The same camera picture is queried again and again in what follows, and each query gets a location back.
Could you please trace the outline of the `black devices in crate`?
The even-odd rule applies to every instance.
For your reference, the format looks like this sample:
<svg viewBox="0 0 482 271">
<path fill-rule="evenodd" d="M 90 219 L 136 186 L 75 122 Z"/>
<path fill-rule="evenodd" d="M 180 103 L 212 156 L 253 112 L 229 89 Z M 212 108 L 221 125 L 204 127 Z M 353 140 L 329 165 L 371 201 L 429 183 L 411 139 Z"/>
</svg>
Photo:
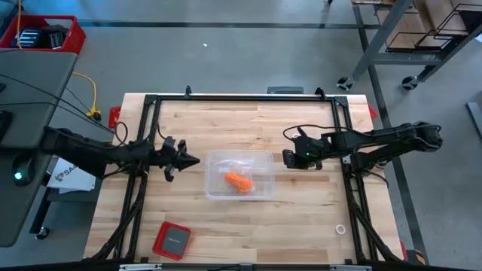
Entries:
<svg viewBox="0 0 482 271">
<path fill-rule="evenodd" d="M 68 29 L 61 25 L 21 29 L 10 42 L 11 47 L 56 49 L 63 46 Z"/>
</svg>

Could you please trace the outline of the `black aluminium frame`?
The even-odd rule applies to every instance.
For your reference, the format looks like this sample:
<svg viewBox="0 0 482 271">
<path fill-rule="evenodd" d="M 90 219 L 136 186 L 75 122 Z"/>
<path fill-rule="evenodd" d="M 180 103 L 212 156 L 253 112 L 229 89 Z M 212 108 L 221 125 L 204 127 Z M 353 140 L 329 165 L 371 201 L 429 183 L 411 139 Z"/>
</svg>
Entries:
<svg viewBox="0 0 482 271">
<path fill-rule="evenodd" d="M 184 139 L 200 163 L 167 182 L 162 170 L 148 175 L 136 258 L 164 262 L 152 251 L 164 221 L 191 230 L 183 263 L 342 263 L 355 258 L 339 160 L 320 171 L 287 169 L 282 151 L 292 148 L 284 129 L 303 125 L 310 136 L 333 126 L 373 128 L 368 102 L 351 95 L 333 117 L 315 95 L 276 101 L 265 94 L 167 94 L 160 107 L 164 136 Z M 216 150 L 262 150 L 273 155 L 274 195 L 267 201 L 213 200 L 205 195 L 204 163 Z M 335 227 L 342 224 L 340 235 Z"/>
</svg>

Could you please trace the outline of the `grey flat box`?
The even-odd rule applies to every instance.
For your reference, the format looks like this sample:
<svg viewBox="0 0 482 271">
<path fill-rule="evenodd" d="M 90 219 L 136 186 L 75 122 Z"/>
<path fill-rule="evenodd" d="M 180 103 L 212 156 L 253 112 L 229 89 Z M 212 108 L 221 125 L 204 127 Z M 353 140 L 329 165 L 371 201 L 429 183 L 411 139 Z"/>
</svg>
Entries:
<svg viewBox="0 0 482 271">
<path fill-rule="evenodd" d="M 160 249 L 172 254 L 183 254 L 188 243 L 188 237 L 188 231 L 169 227 L 165 232 Z"/>
</svg>

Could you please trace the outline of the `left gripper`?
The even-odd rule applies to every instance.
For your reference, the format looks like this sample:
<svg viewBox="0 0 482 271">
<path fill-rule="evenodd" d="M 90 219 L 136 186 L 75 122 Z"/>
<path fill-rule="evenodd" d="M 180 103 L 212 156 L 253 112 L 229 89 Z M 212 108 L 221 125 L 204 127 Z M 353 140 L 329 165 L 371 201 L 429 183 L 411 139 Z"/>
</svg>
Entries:
<svg viewBox="0 0 482 271">
<path fill-rule="evenodd" d="M 178 163 L 178 150 L 175 148 L 175 139 L 172 136 L 168 136 L 164 139 L 162 148 L 152 152 L 152 166 L 163 169 L 165 179 L 173 181 L 173 173 L 178 169 L 178 166 L 179 171 L 182 171 L 200 163 L 199 158 L 188 153 L 185 140 L 179 142 L 179 158 L 181 161 Z"/>
</svg>

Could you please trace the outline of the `silver rail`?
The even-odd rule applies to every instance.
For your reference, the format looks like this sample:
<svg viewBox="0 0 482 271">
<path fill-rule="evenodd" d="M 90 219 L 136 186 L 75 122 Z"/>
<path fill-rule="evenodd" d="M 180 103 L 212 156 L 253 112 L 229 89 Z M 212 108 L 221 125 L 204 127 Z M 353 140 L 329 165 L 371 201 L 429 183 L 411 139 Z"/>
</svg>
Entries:
<svg viewBox="0 0 482 271">
<path fill-rule="evenodd" d="M 370 266 L 338 264 L 207 264 L 207 263 L 131 263 L 122 264 L 119 271 L 373 271 Z"/>
</svg>

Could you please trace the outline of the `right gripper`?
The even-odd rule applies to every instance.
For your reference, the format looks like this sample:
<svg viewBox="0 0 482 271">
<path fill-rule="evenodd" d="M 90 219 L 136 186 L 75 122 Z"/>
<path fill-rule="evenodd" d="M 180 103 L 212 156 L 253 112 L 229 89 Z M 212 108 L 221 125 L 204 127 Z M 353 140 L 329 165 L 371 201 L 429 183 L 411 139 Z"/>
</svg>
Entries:
<svg viewBox="0 0 482 271">
<path fill-rule="evenodd" d="M 294 138 L 295 152 L 283 150 L 283 163 L 289 169 L 308 169 L 313 166 L 322 169 L 322 161 L 334 157 L 331 134 L 321 134 L 319 139 L 315 139 L 309 137 L 300 127 L 297 131 L 299 136 Z"/>
</svg>

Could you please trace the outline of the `grey desk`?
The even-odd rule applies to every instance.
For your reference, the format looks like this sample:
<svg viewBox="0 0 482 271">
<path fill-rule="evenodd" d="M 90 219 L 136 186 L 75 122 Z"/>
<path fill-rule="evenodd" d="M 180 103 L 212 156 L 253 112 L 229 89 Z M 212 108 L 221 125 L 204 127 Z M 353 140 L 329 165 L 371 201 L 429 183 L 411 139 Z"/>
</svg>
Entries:
<svg viewBox="0 0 482 271">
<path fill-rule="evenodd" d="M 13 50 L 0 53 L 0 111 L 12 121 L 0 128 L 0 248 L 16 243 L 41 185 L 50 156 L 40 146 L 44 128 L 73 72 L 78 55 Z M 12 165 L 18 156 L 35 161 L 33 181 L 23 187 L 13 181 Z"/>
</svg>

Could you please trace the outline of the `white printed paper sheet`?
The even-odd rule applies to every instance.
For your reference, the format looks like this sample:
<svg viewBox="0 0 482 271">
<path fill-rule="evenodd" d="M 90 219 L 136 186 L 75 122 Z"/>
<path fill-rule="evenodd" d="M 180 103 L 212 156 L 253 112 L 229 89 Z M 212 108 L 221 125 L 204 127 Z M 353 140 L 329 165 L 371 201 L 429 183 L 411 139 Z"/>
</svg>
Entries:
<svg viewBox="0 0 482 271">
<path fill-rule="evenodd" d="M 60 194 L 89 192 L 95 188 L 96 178 L 78 166 L 59 158 L 51 173 L 47 187 L 57 189 Z"/>
</svg>

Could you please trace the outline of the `red tray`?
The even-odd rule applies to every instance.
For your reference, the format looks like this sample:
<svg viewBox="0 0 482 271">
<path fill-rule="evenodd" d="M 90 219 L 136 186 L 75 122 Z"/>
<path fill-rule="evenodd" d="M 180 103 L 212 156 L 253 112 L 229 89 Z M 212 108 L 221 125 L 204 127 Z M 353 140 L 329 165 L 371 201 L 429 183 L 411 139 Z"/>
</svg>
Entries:
<svg viewBox="0 0 482 271">
<path fill-rule="evenodd" d="M 173 260 L 181 260 L 184 256 L 184 253 L 185 253 L 185 250 L 186 250 L 186 247 L 187 247 L 188 243 L 185 246 L 185 250 L 184 250 L 183 254 L 172 254 L 172 253 L 169 253 L 169 252 L 161 251 L 161 249 L 160 249 L 161 243 L 163 241 L 163 237 L 165 235 L 165 232 L 169 227 L 179 228 L 181 230 L 188 231 L 189 232 L 188 241 L 189 241 L 189 238 L 190 238 L 190 235 L 191 235 L 191 230 L 189 228 L 183 227 L 183 226 L 180 226 L 180 225 L 177 225 L 177 224 L 173 224 L 173 223 L 170 223 L 168 221 L 164 221 L 160 226 L 160 230 L 159 230 L 159 233 L 157 234 L 157 238 L 154 242 L 154 246 L 152 248 L 152 251 L 155 254 L 158 254 L 158 255 L 161 255 L 161 256 L 164 256 L 164 257 L 168 257 L 168 258 L 173 259 Z"/>
</svg>

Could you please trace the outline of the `orange elastic bandage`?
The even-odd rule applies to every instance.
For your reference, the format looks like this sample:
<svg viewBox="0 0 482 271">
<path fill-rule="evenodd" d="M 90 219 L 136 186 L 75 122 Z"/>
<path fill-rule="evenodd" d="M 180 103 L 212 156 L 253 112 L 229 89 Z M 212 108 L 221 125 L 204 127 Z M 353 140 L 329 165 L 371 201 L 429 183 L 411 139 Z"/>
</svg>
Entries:
<svg viewBox="0 0 482 271">
<path fill-rule="evenodd" d="M 224 175 L 224 180 L 233 185 L 239 193 L 249 192 L 253 188 L 253 182 L 249 178 L 244 178 L 232 172 L 228 172 Z"/>
</svg>

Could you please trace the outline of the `grey metal cart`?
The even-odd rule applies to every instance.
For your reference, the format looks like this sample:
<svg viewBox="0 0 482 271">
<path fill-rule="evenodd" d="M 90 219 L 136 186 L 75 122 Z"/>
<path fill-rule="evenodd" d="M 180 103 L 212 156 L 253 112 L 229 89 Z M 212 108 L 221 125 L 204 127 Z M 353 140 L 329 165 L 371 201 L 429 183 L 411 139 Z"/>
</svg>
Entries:
<svg viewBox="0 0 482 271">
<path fill-rule="evenodd" d="M 351 0 L 363 56 L 353 83 L 375 65 L 422 65 L 426 81 L 482 34 L 482 0 Z"/>
</svg>

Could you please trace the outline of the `clear plastic container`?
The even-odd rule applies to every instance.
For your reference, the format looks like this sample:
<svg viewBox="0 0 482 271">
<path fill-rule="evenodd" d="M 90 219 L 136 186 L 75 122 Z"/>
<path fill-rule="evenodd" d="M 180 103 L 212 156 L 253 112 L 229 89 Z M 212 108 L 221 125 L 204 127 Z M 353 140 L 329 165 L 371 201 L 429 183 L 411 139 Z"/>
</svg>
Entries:
<svg viewBox="0 0 482 271">
<path fill-rule="evenodd" d="M 253 182 L 253 188 L 246 193 L 239 193 L 237 189 L 224 180 L 225 174 L 212 175 L 211 166 L 221 160 L 254 160 L 258 170 L 251 175 L 241 175 Z M 213 200 L 269 200 L 274 193 L 273 155 L 269 151 L 254 150 L 216 150 L 206 157 L 205 195 Z"/>
</svg>

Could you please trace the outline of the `black computer mouse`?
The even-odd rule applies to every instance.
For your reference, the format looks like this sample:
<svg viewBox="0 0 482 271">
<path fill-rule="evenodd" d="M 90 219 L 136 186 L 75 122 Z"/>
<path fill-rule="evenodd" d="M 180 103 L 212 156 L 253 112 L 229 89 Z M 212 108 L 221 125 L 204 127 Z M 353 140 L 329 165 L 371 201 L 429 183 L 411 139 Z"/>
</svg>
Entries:
<svg viewBox="0 0 482 271">
<path fill-rule="evenodd" d="M 18 156 L 12 165 L 13 181 L 16 186 L 30 184 L 35 176 L 35 161 L 32 157 Z"/>
</svg>

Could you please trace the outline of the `red plastic crate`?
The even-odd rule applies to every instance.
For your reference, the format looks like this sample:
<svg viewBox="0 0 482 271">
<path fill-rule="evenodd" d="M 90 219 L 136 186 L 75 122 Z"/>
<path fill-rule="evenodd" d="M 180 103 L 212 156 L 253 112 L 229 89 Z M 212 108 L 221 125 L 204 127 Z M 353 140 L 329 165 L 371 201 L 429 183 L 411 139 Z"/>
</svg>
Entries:
<svg viewBox="0 0 482 271">
<path fill-rule="evenodd" d="M 43 28 L 46 26 L 61 25 L 68 29 L 66 39 L 63 46 L 56 49 L 46 48 L 22 48 L 26 51 L 48 51 L 48 52 L 66 52 L 79 54 L 84 45 L 86 34 L 78 23 L 78 18 L 75 16 L 62 15 L 21 15 L 20 20 L 16 15 L 13 22 L 6 28 L 5 33 L 0 38 L 1 49 L 18 49 L 18 47 L 11 47 L 10 42 L 16 34 L 20 34 L 21 29 L 27 28 Z"/>
</svg>

